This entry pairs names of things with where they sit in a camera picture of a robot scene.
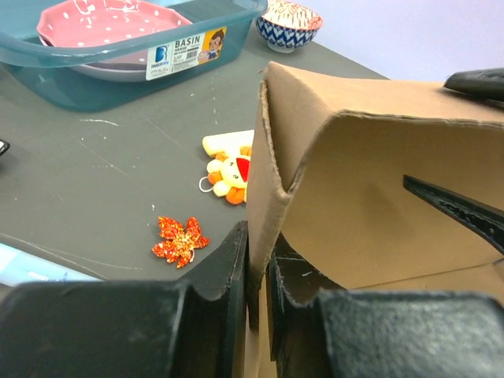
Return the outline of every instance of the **blue object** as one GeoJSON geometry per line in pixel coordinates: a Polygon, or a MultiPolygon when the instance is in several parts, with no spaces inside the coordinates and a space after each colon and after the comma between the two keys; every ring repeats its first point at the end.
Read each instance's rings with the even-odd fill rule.
{"type": "Polygon", "coordinates": [[[267,0],[157,0],[193,24],[105,46],[76,49],[42,46],[36,32],[40,13],[60,0],[0,0],[0,62],[25,87],[48,102],[78,112],[122,105],[235,60],[243,49],[252,20],[268,8],[267,0]],[[147,50],[177,39],[227,27],[215,61],[141,83],[93,79],[69,69],[147,50]]]}
{"type": "Polygon", "coordinates": [[[274,24],[262,17],[258,17],[255,24],[261,37],[268,41],[268,44],[273,49],[274,46],[290,50],[305,46],[308,42],[315,38],[315,35],[317,35],[319,30],[288,28],[286,26],[274,24]]]}
{"type": "Polygon", "coordinates": [[[0,243],[0,284],[14,287],[34,281],[99,281],[99,279],[0,243]]]}

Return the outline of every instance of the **basin label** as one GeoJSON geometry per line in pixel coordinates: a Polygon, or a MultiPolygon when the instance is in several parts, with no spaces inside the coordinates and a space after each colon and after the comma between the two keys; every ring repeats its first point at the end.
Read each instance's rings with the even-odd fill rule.
{"type": "Polygon", "coordinates": [[[152,47],[147,53],[146,79],[158,79],[215,61],[221,55],[225,36],[226,28],[218,28],[152,47]]]}

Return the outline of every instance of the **table surface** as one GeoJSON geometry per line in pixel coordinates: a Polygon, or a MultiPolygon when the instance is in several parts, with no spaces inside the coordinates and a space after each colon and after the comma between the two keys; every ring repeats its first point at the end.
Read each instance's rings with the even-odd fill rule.
{"type": "Polygon", "coordinates": [[[271,60],[382,77],[316,43],[274,53],[254,27],[231,64],[91,115],[48,104],[0,69],[0,138],[11,143],[0,157],[0,243],[107,280],[182,276],[245,216],[244,206],[198,189],[209,161],[202,138],[254,128],[261,70],[271,60]],[[158,216],[197,217],[211,244],[176,269],[150,252],[160,241],[158,216]]]}

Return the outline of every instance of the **yellow plush toy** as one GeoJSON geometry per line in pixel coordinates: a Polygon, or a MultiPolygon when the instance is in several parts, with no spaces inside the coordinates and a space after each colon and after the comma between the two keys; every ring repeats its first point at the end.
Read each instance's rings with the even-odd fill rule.
{"type": "Polygon", "coordinates": [[[208,163],[208,181],[213,185],[212,190],[217,197],[225,196],[233,205],[246,202],[251,153],[252,149],[245,146],[235,152],[220,152],[208,163]]]}

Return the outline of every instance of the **white cord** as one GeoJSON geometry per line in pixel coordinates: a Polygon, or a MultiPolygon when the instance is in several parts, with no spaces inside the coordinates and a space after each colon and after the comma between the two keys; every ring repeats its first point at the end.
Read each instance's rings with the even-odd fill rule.
{"type": "Polygon", "coordinates": [[[199,190],[202,191],[203,193],[210,193],[212,191],[212,188],[210,188],[210,189],[203,189],[203,187],[202,187],[203,180],[207,180],[207,179],[208,179],[208,177],[205,176],[205,177],[202,177],[199,180],[199,190]]]}

